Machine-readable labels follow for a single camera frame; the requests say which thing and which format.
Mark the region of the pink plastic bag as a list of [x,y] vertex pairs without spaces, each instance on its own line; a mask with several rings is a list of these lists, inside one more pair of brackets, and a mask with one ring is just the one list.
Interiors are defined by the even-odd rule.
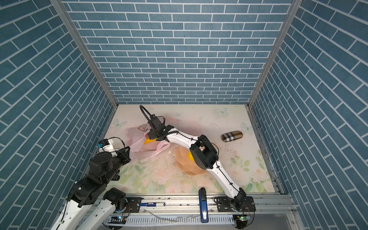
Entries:
[[127,129],[127,144],[130,146],[129,157],[131,162],[155,157],[171,146],[167,141],[154,141],[144,144],[144,141],[149,138],[148,133],[150,129],[151,127],[149,124]]

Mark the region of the pink faceted bowl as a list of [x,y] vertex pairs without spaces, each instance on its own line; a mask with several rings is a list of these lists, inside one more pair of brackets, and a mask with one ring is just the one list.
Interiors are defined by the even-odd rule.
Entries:
[[180,146],[174,151],[176,167],[188,176],[206,174],[206,170],[201,169],[194,161],[189,160],[188,152],[189,149],[183,146]]

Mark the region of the yellow toy fruit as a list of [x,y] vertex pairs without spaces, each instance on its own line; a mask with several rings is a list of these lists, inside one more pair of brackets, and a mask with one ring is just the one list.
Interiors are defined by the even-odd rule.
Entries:
[[189,160],[194,161],[194,158],[193,158],[192,153],[190,151],[188,152],[188,157],[189,157]]

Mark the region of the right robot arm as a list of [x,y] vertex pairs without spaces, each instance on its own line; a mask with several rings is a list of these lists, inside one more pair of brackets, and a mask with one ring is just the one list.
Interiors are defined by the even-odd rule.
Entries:
[[219,150],[205,135],[199,137],[185,134],[172,125],[165,125],[156,115],[145,115],[151,129],[149,139],[167,141],[179,144],[189,149],[195,164],[202,170],[209,172],[220,184],[235,211],[242,211],[245,207],[246,192],[238,186],[224,170],[219,161]]

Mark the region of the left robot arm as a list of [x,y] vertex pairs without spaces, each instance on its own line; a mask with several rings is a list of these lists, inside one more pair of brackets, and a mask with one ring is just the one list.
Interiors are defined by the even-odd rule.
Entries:
[[130,147],[113,152],[103,151],[92,157],[89,161],[89,173],[76,182],[70,190],[65,207],[52,230],[96,230],[116,210],[125,211],[130,205],[126,194],[111,188],[107,191],[102,201],[99,202],[94,212],[79,224],[85,214],[92,208],[98,197],[106,190],[111,181],[118,180],[120,168],[130,162]]

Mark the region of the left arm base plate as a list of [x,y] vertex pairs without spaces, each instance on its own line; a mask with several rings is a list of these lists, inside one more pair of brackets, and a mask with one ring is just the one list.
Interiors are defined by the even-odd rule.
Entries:
[[123,209],[123,213],[139,213],[141,202],[141,197],[126,197],[126,206]]

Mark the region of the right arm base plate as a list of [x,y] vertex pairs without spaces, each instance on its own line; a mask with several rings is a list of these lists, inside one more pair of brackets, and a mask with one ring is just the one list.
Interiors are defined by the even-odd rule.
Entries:
[[218,212],[255,212],[254,199],[245,196],[242,199],[230,199],[227,196],[217,196],[214,198]]

